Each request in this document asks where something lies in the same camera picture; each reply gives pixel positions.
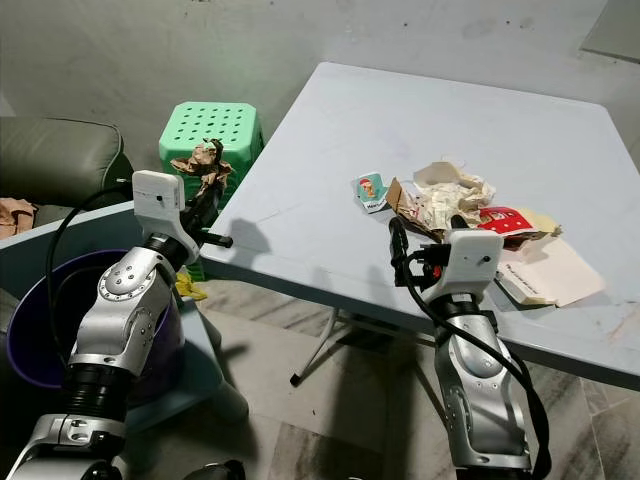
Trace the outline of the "brown paper trash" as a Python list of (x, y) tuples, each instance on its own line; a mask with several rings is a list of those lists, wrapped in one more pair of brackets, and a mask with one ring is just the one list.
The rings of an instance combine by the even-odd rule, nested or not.
[(225, 189), (223, 192), (223, 196), (221, 196), (219, 211), (223, 209), (225, 202), (227, 202), (229, 195), (227, 193), (228, 188), (230, 186), (230, 178), (232, 175), (236, 173), (236, 169), (234, 166), (229, 163), (228, 160), (225, 160), (225, 145), (220, 140), (216, 140), (216, 138), (205, 138), (200, 143), (197, 143), (195, 147), (192, 148), (189, 154), (174, 154), (169, 155), (168, 163), (169, 166), (173, 166), (175, 170), (177, 170), (179, 177), (187, 178), (196, 178), (200, 180), (198, 183), (198, 187), (195, 189), (195, 192), (188, 193), (186, 195), (186, 201), (188, 198), (195, 197), (197, 192), (200, 189), (204, 188), (204, 174), (205, 174), (205, 160), (204, 160), (204, 148), (220, 148), (223, 151), (223, 160), (225, 161)]

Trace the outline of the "purple rubbish bin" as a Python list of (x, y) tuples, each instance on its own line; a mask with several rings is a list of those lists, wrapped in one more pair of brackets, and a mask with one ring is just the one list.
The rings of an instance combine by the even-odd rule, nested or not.
[[(20, 379), (32, 387), (59, 390), (64, 358), (69, 356), (82, 317), (93, 305), (102, 271), (124, 255), (124, 250), (100, 250), (55, 266), (54, 308), (49, 303), (49, 280), (41, 279), (29, 289), (15, 307), (6, 333), (6, 353)], [(178, 387), (186, 370), (184, 349), (180, 315), (170, 307), (159, 323), (141, 378), (129, 396), (129, 407), (155, 402)]]

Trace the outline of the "crumpled white paper wrapper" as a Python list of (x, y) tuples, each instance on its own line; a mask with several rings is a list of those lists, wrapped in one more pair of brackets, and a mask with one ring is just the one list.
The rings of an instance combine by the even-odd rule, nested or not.
[(479, 175), (461, 172), (449, 161), (436, 161), (413, 174), (413, 219), (428, 230), (451, 228), (453, 216), (468, 227), (479, 224), (480, 210), (492, 204), (495, 188)]

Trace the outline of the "green perforated plastic stool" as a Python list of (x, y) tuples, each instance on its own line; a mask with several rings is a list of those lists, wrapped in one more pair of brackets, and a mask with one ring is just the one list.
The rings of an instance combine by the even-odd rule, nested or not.
[(241, 183), (265, 143), (256, 108), (247, 102), (188, 101), (175, 106), (157, 141), (164, 172), (177, 173), (170, 160), (188, 157), (205, 140), (223, 143), (223, 159), (233, 169), (228, 186)]

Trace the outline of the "torn brown paper bag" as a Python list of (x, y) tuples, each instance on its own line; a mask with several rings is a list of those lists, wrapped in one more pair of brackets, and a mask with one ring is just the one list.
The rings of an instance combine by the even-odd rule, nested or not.
[[(424, 233), (435, 242), (442, 243), (445, 239), (447, 230), (428, 230), (425, 227), (421, 227), (415, 219), (413, 219), (413, 200), (416, 195), (415, 186), (404, 186), (399, 180), (394, 179), (390, 184), (387, 201), (392, 209), (396, 211), (399, 218), (406, 220), (410, 224), (410, 228), (417, 230), (417, 232)], [(504, 243), (506, 243), (507, 250), (520, 250), (522, 244), (526, 241), (539, 241), (539, 239), (548, 236), (561, 236), (563, 229), (561, 224), (557, 223), (548, 215), (540, 214), (525, 207), (516, 207), (527, 219), (532, 221), (535, 228), (539, 229), (538, 233), (521, 234), (521, 236), (508, 236), (503, 237)]]

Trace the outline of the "red food carton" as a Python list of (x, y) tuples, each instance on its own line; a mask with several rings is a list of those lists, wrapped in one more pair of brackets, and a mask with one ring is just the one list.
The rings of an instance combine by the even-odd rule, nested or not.
[(498, 236), (521, 236), (521, 234), (538, 233), (532, 221), (527, 219), (515, 207), (490, 206), (479, 210), (479, 224), (477, 228), (492, 230)]

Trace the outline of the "small teal cartoon card box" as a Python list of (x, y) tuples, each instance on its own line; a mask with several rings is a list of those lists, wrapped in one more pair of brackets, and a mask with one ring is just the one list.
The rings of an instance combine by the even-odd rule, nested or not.
[(360, 175), (353, 180), (355, 196), (365, 212), (378, 212), (387, 207), (389, 187), (379, 172)]

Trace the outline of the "yellow crumpled wrapper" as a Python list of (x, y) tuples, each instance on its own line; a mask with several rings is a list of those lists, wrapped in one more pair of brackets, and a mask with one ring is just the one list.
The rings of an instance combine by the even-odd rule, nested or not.
[(196, 302), (204, 301), (209, 298), (209, 293), (204, 291), (188, 273), (186, 268), (180, 269), (174, 275), (174, 291), (175, 297), (179, 300), (192, 300)]

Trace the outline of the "flat white paper bag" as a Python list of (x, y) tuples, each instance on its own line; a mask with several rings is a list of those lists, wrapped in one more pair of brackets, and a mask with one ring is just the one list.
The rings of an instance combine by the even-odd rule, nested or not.
[(561, 237), (531, 239), (504, 250), (495, 282), (517, 305), (564, 307), (605, 289), (603, 276)]

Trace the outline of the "large light blue folding table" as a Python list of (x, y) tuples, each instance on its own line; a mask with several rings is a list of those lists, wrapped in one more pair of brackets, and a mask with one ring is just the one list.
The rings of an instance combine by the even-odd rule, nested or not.
[(611, 115), (557, 99), (335, 63), (317, 65), (212, 225), (209, 273), (412, 332), (433, 324), (397, 287), (388, 212), (369, 214), (355, 179), (411, 177), (447, 157), (495, 201), (552, 216), (604, 279), (564, 308), (521, 310), (486, 289), (500, 337), (535, 364), (640, 390), (640, 172)]

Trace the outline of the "peach cloth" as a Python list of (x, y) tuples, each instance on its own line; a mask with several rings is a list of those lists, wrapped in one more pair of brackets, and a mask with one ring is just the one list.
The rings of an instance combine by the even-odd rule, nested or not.
[(0, 238), (5, 239), (35, 227), (38, 207), (23, 198), (0, 198)]

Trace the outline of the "grey-green leather sofa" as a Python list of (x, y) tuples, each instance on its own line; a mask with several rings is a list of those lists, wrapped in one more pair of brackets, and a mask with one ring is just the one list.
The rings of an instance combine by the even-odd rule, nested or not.
[(58, 224), (91, 195), (128, 182), (132, 172), (114, 125), (41, 116), (0, 119), (0, 198), (37, 206), (33, 228)]

